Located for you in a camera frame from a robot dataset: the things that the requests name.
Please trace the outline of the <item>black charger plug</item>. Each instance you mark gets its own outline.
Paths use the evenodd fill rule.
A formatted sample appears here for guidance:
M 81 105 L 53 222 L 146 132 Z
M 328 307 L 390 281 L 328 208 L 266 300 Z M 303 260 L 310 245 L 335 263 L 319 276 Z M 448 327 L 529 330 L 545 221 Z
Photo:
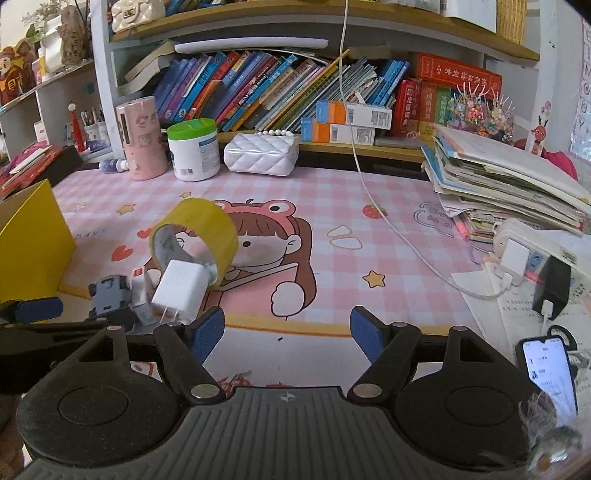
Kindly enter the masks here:
M 548 319 L 555 320 L 569 301 L 570 284 L 571 267 L 551 256 L 538 275 L 532 309 L 544 316 L 544 305 L 549 303 L 552 313 L 548 315 Z

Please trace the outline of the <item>small purple bottle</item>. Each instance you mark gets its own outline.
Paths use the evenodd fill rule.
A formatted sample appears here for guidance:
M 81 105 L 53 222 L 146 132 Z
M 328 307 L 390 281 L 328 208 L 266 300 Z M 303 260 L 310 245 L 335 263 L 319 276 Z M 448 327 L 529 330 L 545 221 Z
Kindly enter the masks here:
M 122 173 L 129 170 L 128 162 L 124 159 L 102 160 L 99 162 L 98 168 L 105 174 Z

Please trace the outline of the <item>upper orange blue box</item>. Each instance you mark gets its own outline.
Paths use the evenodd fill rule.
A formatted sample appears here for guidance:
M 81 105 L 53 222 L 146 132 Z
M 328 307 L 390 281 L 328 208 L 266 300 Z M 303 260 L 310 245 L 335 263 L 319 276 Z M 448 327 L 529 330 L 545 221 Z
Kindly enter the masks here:
M 318 100 L 315 114 L 318 122 L 328 124 L 390 130 L 393 123 L 393 111 L 389 108 L 356 103 L 344 105 L 335 100 Z

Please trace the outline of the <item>small grey toy car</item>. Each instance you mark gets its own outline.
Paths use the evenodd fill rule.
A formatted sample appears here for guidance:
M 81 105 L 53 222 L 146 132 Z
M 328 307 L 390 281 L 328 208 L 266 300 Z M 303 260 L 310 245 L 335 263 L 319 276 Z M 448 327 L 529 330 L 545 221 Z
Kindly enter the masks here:
M 92 307 L 89 318 L 97 320 L 105 318 L 109 325 L 119 325 L 126 332 L 135 323 L 135 314 L 130 307 L 131 290 L 127 277 L 124 275 L 109 275 L 88 285 Z

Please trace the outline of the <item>small white red box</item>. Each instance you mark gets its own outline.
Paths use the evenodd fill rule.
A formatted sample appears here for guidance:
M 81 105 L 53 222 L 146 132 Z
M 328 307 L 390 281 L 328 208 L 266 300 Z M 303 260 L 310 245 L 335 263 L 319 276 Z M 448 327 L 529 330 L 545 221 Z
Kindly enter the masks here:
M 144 267 L 137 267 L 130 277 L 130 307 L 143 326 L 153 325 L 157 322 L 151 300 L 155 294 L 155 286 L 152 277 Z

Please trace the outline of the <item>red boxed book set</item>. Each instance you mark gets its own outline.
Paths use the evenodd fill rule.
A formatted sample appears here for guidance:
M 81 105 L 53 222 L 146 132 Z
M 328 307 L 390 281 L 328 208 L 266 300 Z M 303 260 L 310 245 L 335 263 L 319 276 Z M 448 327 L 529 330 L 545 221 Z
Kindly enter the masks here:
M 427 82 L 451 88 L 465 87 L 492 99 L 502 92 L 502 76 L 448 57 L 415 52 L 410 55 L 414 75 Z

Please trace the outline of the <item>white quilted purse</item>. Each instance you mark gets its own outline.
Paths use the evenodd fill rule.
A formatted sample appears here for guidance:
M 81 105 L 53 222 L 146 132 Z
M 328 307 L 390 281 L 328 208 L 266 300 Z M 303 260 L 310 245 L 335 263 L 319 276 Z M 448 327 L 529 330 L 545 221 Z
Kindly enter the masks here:
M 225 145 L 223 162 L 235 173 L 287 177 L 294 171 L 298 155 L 298 139 L 290 132 L 239 133 Z

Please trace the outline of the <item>yellow tape roll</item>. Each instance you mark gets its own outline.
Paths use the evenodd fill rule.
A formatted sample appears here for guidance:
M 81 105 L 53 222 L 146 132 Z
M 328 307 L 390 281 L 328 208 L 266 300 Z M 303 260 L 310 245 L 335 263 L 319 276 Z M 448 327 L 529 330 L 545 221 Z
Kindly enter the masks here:
M 177 241 L 176 234 L 180 232 L 199 238 L 209 255 L 187 253 Z M 209 285 L 217 287 L 238 251 L 238 231 L 221 206 L 211 200 L 187 198 L 151 229 L 148 246 L 161 272 L 171 260 L 211 266 L 214 279 Z

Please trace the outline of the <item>pink cylindrical container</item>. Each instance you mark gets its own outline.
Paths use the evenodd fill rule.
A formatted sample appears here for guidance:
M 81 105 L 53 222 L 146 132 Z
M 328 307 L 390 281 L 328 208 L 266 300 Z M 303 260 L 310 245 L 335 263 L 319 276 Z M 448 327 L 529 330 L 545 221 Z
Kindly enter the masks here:
M 142 97 L 117 106 L 116 118 L 131 178 L 145 181 L 165 173 L 168 160 L 155 98 Z

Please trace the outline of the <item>stack of papers and books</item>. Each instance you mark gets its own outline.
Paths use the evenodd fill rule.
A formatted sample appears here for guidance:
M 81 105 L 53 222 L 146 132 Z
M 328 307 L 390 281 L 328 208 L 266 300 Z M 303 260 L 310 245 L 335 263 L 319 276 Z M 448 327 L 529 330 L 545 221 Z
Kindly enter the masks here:
M 519 220 L 538 230 L 590 231 L 590 192 L 539 156 L 437 126 L 423 169 L 448 217 L 470 240 L 492 243 L 495 226 Z

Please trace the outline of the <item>row of books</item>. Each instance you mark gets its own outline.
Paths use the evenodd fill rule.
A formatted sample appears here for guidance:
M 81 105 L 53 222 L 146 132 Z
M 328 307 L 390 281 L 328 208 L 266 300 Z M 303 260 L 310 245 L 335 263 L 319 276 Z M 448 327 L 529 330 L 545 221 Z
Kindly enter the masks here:
M 379 110 L 386 128 L 398 87 L 411 64 L 399 59 L 335 60 L 287 50 L 226 50 L 174 54 L 155 77 L 153 95 L 166 126 L 211 118 L 222 132 L 287 129 L 328 120 L 329 108 L 362 104 Z

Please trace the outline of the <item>white power adapter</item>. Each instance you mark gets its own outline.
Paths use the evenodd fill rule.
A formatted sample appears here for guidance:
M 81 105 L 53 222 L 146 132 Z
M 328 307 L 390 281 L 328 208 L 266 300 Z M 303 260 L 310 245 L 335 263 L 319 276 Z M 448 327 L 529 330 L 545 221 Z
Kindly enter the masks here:
M 152 310 L 159 321 L 189 324 L 197 319 L 202 300 L 216 280 L 216 274 L 212 263 L 171 260 L 151 300 Z

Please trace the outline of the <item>cream quilted handbag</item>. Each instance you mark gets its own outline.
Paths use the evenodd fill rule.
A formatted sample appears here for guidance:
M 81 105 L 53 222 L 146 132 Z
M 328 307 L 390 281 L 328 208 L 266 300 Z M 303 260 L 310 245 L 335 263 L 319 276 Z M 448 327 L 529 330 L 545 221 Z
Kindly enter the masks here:
M 161 0 L 118 0 L 111 7 L 114 33 L 133 29 L 165 16 Z

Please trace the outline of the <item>smartphone with lit screen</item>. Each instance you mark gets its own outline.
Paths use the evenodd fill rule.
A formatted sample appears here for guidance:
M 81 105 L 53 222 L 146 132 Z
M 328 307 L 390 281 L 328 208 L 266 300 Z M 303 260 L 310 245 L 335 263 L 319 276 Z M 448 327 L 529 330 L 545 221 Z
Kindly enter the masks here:
M 523 339 L 516 347 L 516 356 L 528 378 L 550 397 L 560 423 L 578 414 L 574 380 L 561 337 Z

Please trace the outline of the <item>lower orange blue box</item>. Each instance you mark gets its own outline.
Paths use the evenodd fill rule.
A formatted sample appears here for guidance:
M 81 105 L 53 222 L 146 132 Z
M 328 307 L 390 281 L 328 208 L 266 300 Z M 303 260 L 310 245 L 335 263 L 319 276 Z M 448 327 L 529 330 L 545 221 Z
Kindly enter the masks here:
M 373 146 L 375 129 L 341 124 L 320 123 L 310 117 L 301 119 L 301 141 Z

